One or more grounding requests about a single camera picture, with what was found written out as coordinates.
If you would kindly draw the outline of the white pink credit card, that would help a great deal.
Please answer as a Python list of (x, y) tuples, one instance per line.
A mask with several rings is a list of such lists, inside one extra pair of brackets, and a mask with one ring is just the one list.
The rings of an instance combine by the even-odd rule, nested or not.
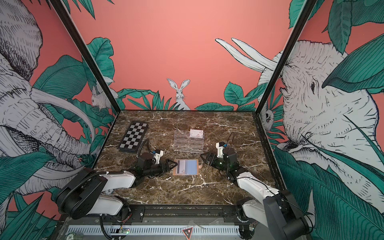
[(203, 139), (204, 131), (203, 130), (190, 130), (190, 138)]

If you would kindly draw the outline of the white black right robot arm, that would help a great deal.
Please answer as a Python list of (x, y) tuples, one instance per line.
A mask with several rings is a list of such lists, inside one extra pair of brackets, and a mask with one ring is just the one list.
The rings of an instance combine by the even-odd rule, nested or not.
[(296, 240), (310, 233), (304, 212), (297, 206), (292, 193), (268, 186), (242, 167), (235, 149), (217, 147), (218, 152), (200, 155), (203, 162), (219, 171), (227, 179), (253, 196), (240, 204), (241, 221), (253, 219), (267, 227), (275, 240)]

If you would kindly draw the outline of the clear acrylic organizer box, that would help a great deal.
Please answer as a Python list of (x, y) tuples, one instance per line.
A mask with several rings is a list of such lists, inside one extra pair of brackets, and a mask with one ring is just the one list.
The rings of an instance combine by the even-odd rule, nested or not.
[(204, 148), (204, 138), (190, 138), (190, 130), (175, 130), (173, 147), (174, 150), (178, 152), (201, 154)]

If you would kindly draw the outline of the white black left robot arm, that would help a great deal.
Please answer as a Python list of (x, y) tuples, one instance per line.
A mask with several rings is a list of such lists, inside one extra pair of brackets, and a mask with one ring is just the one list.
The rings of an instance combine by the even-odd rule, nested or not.
[(173, 170), (178, 163), (169, 159), (161, 162), (162, 153), (143, 153), (135, 165), (119, 172), (81, 170), (56, 197), (61, 214), (77, 220), (87, 215), (106, 215), (123, 222), (131, 218), (130, 205), (120, 197), (104, 195), (115, 189), (135, 188), (146, 177), (158, 177)]

